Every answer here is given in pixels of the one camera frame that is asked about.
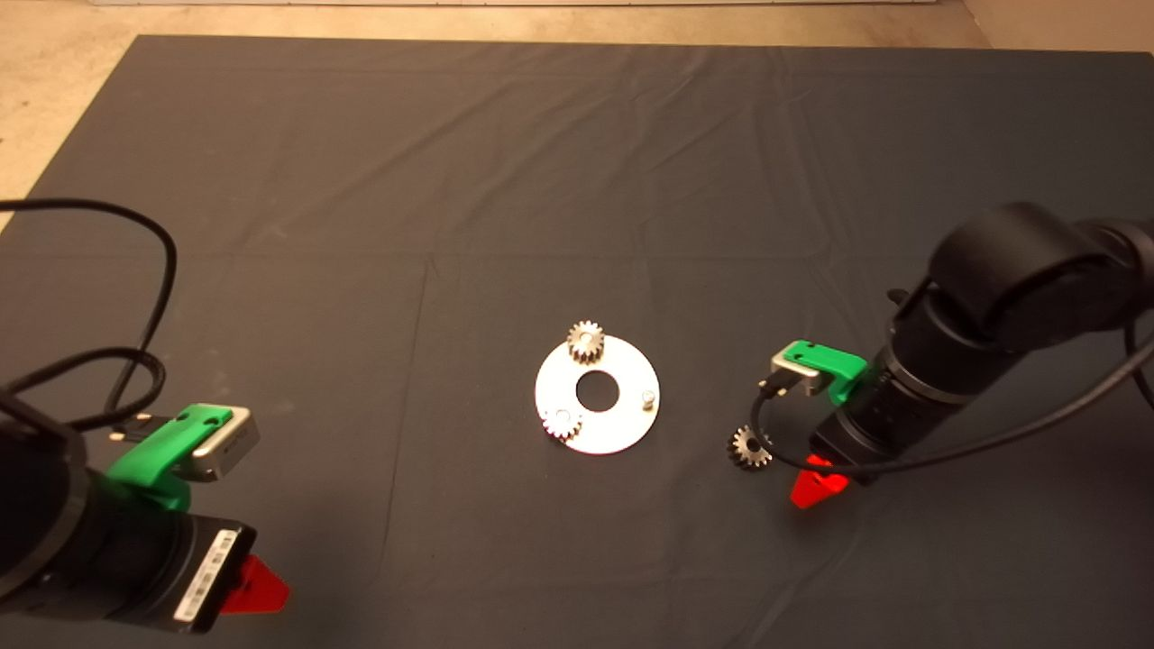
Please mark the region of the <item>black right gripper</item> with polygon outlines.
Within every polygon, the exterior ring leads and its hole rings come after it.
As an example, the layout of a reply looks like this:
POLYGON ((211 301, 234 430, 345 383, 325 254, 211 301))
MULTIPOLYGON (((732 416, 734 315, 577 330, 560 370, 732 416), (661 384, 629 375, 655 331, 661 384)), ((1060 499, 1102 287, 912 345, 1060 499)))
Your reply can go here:
MULTIPOLYGON (((947 402, 928 398, 887 367, 865 370, 841 406, 809 437, 817 457, 834 464, 893 462, 947 420, 947 402)), ((839 497, 852 480, 840 473, 800 469, 790 488, 797 509, 839 497)))

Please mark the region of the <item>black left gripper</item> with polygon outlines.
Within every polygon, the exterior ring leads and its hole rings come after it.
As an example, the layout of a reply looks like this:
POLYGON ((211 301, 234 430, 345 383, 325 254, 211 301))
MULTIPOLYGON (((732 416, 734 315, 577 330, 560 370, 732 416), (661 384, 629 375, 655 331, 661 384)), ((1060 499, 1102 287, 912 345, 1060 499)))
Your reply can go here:
POLYGON ((291 588, 249 554, 255 527, 132 503, 97 520, 81 564, 81 612, 186 635, 220 616, 275 616, 291 588))

